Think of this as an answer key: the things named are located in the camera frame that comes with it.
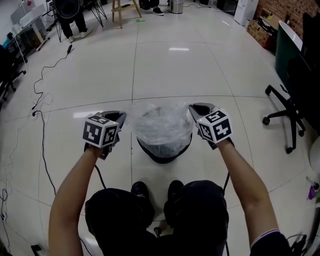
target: white shoe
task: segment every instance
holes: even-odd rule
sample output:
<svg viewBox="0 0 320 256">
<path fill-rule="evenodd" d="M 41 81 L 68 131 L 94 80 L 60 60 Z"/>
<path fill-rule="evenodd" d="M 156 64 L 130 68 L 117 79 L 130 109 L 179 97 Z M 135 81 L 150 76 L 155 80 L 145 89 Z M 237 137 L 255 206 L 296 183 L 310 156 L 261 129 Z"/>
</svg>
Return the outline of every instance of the white shoe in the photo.
<svg viewBox="0 0 320 256">
<path fill-rule="evenodd" d="M 81 38 L 85 38 L 87 35 L 89 35 L 93 29 L 88 29 L 86 32 L 81 32 Z"/>
<path fill-rule="evenodd" d="M 75 38 L 74 38 L 73 36 L 70 36 L 70 37 L 68 38 L 68 40 L 69 40 L 70 43 L 73 43 L 73 42 L 75 41 Z"/>
</svg>

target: brick wall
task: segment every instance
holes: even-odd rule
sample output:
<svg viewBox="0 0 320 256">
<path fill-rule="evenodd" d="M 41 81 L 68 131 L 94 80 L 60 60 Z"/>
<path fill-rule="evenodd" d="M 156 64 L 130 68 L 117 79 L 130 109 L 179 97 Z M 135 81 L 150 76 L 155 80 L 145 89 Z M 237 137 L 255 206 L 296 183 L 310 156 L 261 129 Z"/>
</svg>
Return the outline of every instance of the brick wall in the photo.
<svg viewBox="0 0 320 256">
<path fill-rule="evenodd" d="M 291 17 L 289 25 L 301 38 L 303 37 L 304 13 L 314 17 L 317 12 L 320 12 L 316 0 L 259 0 L 255 12 L 256 18 L 261 15 L 262 8 L 274 13 L 283 21 L 289 14 Z"/>
</svg>

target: stool leg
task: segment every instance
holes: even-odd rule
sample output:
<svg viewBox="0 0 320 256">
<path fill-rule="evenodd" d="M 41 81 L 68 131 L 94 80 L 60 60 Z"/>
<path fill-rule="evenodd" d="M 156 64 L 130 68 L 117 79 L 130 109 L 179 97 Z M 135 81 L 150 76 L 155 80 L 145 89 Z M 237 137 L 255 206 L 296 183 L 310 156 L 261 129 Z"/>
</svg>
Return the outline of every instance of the stool leg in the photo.
<svg viewBox="0 0 320 256">
<path fill-rule="evenodd" d="M 138 5 L 137 5 L 136 0 L 132 0 L 132 1 L 133 1 L 134 5 L 135 5 L 136 11 L 138 12 L 138 14 L 139 14 L 139 16 L 140 16 L 140 18 L 141 18 L 142 16 L 141 16 L 141 13 L 140 13 L 140 10 L 139 10 L 139 7 L 138 7 Z"/>
<path fill-rule="evenodd" d="M 120 3 L 120 0 L 117 0 L 117 1 L 118 1 L 120 28 L 122 29 L 121 3 Z"/>
<path fill-rule="evenodd" d="M 115 8 L 116 0 L 112 0 L 112 9 Z M 115 12 L 112 12 L 112 22 L 115 22 Z"/>
</svg>

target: metal trash can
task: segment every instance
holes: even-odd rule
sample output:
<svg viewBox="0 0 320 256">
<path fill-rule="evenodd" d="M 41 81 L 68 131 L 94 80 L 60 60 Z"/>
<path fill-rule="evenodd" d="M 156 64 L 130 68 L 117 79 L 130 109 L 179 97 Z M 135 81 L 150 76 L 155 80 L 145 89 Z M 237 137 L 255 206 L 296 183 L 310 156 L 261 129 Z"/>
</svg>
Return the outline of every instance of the metal trash can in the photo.
<svg viewBox="0 0 320 256">
<path fill-rule="evenodd" d="M 170 0 L 170 13 L 182 14 L 184 12 L 184 0 Z"/>
</svg>

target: black sleeve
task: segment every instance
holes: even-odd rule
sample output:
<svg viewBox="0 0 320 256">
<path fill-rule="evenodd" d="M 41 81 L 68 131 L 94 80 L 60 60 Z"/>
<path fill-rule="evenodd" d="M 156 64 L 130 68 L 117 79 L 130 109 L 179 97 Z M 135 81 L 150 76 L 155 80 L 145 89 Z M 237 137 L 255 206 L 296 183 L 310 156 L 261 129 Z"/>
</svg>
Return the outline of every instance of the black sleeve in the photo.
<svg viewBox="0 0 320 256">
<path fill-rule="evenodd" d="M 251 248 L 250 256 L 291 256 L 286 237 L 280 232 L 272 232 L 260 238 Z"/>
</svg>

